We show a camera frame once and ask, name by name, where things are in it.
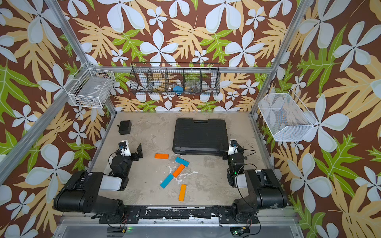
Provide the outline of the teal block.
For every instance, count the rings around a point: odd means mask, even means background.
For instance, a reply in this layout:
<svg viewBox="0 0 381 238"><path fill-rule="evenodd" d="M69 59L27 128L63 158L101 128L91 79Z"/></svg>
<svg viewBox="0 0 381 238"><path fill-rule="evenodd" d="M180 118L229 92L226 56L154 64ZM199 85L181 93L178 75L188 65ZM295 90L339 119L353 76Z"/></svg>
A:
<svg viewBox="0 0 381 238"><path fill-rule="evenodd" d="M173 180L174 176L173 174L169 174L166 179L160 184L162 188L166 188L168 184Z"/></svg>
<svg viewBox="0 0 381 238"><path fill-rule="evenodd" d="M175 162L176 162L176 163L179 163L179 164L181 164L181 165L184 165L185 167L188 167L189 164L190 164L188 161L186 161L186 160L184 160L184 159L182 159L182 158L180 158L180 157L177 157L177 158L175 159Z"/></svg>

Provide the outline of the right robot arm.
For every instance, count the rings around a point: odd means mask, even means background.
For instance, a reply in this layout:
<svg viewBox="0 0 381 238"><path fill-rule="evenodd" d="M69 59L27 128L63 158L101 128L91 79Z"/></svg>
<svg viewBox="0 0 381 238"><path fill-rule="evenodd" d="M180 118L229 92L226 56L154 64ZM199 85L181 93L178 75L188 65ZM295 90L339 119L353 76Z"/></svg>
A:
<svg viewBox="0 0 381 238"><path fill-rule="evenodd" d="M272 169L256 171L256 165L246 163L245 149L237 141L230 141L227 154L228 183L238 191L248 190L248 195L235 199L232 204L232 219L236 223L253 222L255 214L262 209L285 208L288 199Z"/></svg>

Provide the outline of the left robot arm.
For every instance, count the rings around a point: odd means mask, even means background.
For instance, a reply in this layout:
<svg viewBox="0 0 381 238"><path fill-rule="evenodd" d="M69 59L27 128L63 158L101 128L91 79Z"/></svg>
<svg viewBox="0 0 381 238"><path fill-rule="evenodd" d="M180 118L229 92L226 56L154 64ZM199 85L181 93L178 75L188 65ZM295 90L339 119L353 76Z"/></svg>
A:
<svg viewBox="0 0 381 238"><path fill-rule="evenodd" d="M134 161L143 158L142 145L131 153L126 140L119 143L116 156L109 159L111 172L78 172L54 198L53 208L60 212L81 212L121 217L123 202L99 195L100 190L123 191L129 182Z"/></svg>

